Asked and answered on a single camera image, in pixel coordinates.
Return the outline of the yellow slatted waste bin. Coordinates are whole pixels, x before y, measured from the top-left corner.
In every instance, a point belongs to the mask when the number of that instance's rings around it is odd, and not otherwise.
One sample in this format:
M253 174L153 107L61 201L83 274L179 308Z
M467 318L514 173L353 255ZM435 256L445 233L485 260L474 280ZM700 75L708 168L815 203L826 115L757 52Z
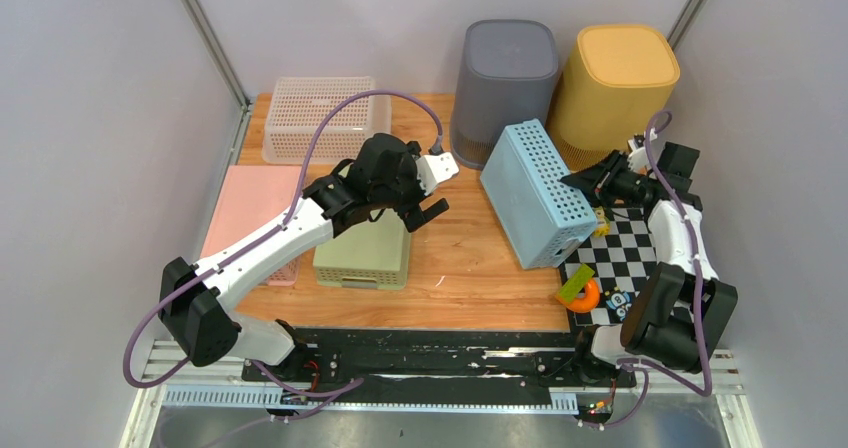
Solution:
M572 172L624 150L662 110L680 77L666 37L643 24L583 28L551 101L546 130Z

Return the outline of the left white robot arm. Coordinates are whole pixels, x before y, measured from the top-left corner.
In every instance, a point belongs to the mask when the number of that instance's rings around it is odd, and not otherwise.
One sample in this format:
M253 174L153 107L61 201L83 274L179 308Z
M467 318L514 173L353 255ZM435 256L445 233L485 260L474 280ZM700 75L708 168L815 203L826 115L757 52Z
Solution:
M393 211L408 232L445 212L440 199L421 203L456 177L459 166L449 152L424 154L416 142L378 133L354 159L339 162L315 179L282 213L231 246L189 263L181 257L163 269L157 316L196 367L231 355L255 359L283 381L298 379L306 354L283 322L239 315L246 295L290 261L375 212Z

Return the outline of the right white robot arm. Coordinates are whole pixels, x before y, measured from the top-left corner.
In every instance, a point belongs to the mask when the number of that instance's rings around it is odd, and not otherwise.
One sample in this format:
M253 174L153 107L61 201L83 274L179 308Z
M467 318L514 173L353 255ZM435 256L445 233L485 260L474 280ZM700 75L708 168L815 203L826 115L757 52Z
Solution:
M561 183L590 205L623 201L642 209L653 237L656 264L617 325L591 325L577 338L571 371L584 385L618 376L625 365L650 366L668 375L706 374L738 302L735 286L720 281L701 234L701 199L690 193L699 151L668 142L659 155L643 147L640 173L628 155L614 152L598 164L565 175Z

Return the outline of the blue perforated basket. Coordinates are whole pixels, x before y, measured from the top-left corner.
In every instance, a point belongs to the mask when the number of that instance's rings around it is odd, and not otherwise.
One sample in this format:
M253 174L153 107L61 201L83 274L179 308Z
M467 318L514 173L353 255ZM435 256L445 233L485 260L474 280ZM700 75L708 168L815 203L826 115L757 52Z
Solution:
M555 268L595 231L584 194L537 119L504 128L480 181L522 269Z

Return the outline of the white perforated basket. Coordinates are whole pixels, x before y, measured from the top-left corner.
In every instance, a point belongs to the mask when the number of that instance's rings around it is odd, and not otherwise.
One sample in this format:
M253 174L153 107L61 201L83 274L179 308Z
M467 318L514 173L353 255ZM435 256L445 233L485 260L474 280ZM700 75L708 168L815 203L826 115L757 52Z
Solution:
M264 125L262 159L269 164L301 164L326 115L345 99L375 88L376 81L369 76L279 78ZM391 118L391 101L385 95L351 103L322 131L310 162L335 165L356 157L368 138L391 131Z

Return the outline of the grey slatted waste bin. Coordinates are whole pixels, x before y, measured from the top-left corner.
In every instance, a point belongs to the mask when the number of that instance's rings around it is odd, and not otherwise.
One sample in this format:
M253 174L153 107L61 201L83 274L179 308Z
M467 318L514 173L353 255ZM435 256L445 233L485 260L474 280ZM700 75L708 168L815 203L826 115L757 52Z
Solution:
M547 117L560 63L544 24L486 19L465 33L450 121L451 150L480 170L504 128Z

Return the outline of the green perforated basket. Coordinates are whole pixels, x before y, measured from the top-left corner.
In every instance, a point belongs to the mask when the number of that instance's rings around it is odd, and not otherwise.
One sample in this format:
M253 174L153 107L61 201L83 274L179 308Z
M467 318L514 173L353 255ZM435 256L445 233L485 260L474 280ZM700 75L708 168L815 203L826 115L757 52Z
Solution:
M408 280L411 234L388 209L319 245L313 269L322 286L401 290Z

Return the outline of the pink perforated basket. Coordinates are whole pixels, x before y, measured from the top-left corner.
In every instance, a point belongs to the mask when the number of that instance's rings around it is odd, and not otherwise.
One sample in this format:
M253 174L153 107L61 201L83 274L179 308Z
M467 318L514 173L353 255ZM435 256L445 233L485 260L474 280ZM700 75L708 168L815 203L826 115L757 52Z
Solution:
M200 256L231 246L279 215L291 204L299 175L298 166L230 166Z

